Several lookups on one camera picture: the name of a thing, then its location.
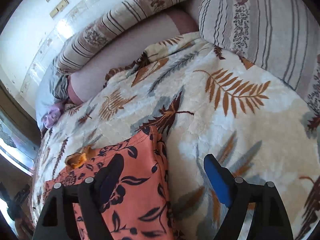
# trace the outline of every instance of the orange floral cloth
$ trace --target orange floral cloth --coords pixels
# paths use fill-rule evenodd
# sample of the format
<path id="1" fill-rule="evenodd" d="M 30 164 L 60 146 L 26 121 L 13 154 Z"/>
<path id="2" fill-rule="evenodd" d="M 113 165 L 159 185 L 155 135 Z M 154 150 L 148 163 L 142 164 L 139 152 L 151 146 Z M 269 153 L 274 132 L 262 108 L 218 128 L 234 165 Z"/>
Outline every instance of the orange floral cloth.
<path id="1" fill-rule="evenodd" d="M 96 157 L 70 171 L 63 169 L 58 177 L 46 182 L 45 195 L 56 182 L 64 186 L 80 184 L 109 164 L 115 154 L 124 158 L 119 182 L 100 212 L 114 239 L 140 240 L 181 239 L 173 228 L 168 189 L 168 163 L 162 135 L 155 126 L 142 129 L 132 138 L 116 145 L 95 149 Z M 74 212 L 82 240 L 88 240 L 79 204 Z"/>

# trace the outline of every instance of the striped pillow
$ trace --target striped pillow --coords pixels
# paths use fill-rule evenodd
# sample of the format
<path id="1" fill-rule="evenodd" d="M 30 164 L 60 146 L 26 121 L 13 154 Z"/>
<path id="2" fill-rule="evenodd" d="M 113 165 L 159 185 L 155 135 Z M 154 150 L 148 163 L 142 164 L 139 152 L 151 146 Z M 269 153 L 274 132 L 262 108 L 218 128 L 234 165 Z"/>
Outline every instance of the striped pillow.
<path id="1" fill-rule="evenodd" d="M 302 0 L 201 0 L 199 29 L 207 41 L 270 71 L 309 102 L 320 28 Z"/>
<path id="2" fill-rule="evenodd" d="M 80 70 L 101 48 L 125 30 L 185 0 L 124 0 L 82 32 L 60 52 L 57 68 L 63 74 Z"/>

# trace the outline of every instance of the light switch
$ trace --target light switch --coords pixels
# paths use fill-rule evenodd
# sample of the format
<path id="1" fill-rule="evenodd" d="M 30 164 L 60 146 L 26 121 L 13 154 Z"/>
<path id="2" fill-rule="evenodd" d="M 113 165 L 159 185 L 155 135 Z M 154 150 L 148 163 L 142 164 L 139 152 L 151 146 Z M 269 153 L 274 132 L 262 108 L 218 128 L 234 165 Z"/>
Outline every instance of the light switch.
<path id="1" fill-rule="evenodd" d="M 50 16 L 53 18 L 59 12 L 63 11 L 64 8 L 69 4 L 68 0 L 62 0 L 50 13 Z"/>
<path id="2" fill-rule="evenodd" d="M 54 9 L 51 11 L 51 13 L 50 13 L 51 18 L 55 17 L 55 15 L 56 15 L 58 12 L 59 12 L 58 9 L 57 9 L 57 8 L 54 8 Z"/>

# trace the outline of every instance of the pillow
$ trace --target pillow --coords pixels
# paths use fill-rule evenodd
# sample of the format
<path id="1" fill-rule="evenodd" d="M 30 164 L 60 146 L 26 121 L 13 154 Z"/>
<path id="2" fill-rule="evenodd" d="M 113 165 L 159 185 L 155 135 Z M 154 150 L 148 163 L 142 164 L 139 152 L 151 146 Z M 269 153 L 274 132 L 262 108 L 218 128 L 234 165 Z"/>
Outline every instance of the pillow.
<path id="1" fill-rule="evenodd" d="M 51 111 L 52 107 L 56 108 L 54 105 L 57 106 L 68 98 L 68 77 L 59 73 L 53 65 L 52 62 L 47 68 L 36 95 L 36 119 L 41 131 L 44 130 L 43 118 Z"/>
<path id="2" fill-rule="evenodd" d="M 201 0 L 199 30 L 207 41 L 270 71 L 308 101 L 320 28 L 302 0 Z"/>
<path id="3" fill-rule="evenodd" d="M 199 25 L 200 0 L 187 0 L 181 3 L 181 7 Z"/>
<path id="4" fill-rule="evenodd" d="M 101 48 L 125 30 L 185 0 L 124 0 L 84 31 L 75 35 L 59 55 L 57 68 L 71 74 L 80 70 Z"/>
<path id="5" fill-rule="evenodd" d="M 70 75 L 68 94 L 74 104 L 97 95 L 116 73 L 128 69 L 150 44 L 198 31 L 194 20 L 182 10 L 169 9 L 127 30 L 105 46 L 81 70 Z"/>

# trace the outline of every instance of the fleece blanket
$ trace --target fleece blanket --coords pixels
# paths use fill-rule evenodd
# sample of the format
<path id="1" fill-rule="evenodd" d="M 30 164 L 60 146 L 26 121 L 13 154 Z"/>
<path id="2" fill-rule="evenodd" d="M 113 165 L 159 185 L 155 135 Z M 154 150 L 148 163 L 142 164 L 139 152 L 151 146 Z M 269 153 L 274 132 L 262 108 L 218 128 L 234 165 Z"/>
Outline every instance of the fleece blanket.
<path id="1" fill-rule="evenodd" d="M 249 183 L 273 181 L 294 237 L 306 238 L 319 220 L 318 119 L 279 79 L 198 32 L 150 45 L 133 69 L 116 74 L 47 131 L 34 176 L 33 220 L 44 205 L 45 181 L 58 176 L 67 156 L 154 125 L 167 146 L 172 210 L 183 238 L 213 239 L 227 212 L 204 172 L 207 154 Z M 68 183 L 77 179 L 70 173 Z M 239 239 L 246 239 L 253 208 Z"/>

